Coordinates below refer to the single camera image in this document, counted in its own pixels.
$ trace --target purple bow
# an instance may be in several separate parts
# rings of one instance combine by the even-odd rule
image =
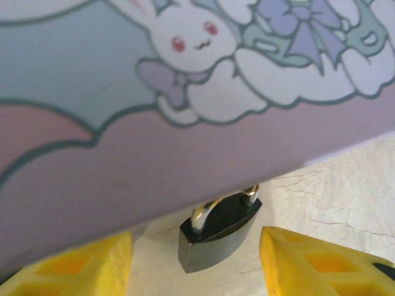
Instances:
[[[146,84],[159,94],[163,94],[175,108],[186,102],[187,83],[201,83],[208,72],[182,74],[158,60],[144,60],[138,64],[138,70]]]
[[[321,67],[317,39],[334,64],[345,49],[343,42],[333,33],[333,30],[341,29],[341,21],[326,0],[312,0],[310,6],[290,5],[287,0],[261,0],[258,11],[276,34],[294,36],[288,54],[305,56]]]

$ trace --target white marble surface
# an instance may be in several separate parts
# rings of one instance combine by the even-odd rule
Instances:
[[[178,226],[190,209],[135,229],[128,296],[267,295],[262,226],[274,225],[395,262],[395,137],[375,141],[262,185],[263,206],[244,244],[194,274],[177,261]]]

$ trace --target red eye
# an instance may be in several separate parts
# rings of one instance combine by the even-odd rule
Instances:
[[[208,32],[210,35],[216,35],[218,34],[218,28],[216,25],[214,25],[213,22],[206,22],[204,23],[204,29]]]
[[[179,36],[173,38],[172,45],[174,50],[178,52],[183,52],[185,50],[185,41]]]

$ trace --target yellow object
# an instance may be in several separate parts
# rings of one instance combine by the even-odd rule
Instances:
[[[264,227],[260,258],[269,296],[395,296],[385,259],[276,227]]]
[[[132,255],[125,232],[23,268],[0,286],[0,295],[125,296]]]

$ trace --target black padlock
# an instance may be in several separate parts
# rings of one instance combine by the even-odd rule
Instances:
[[[186,273],[200,271],[229,257],[245,240],[262,203],[259,186],[193,210],[180,226],[178,260]]]

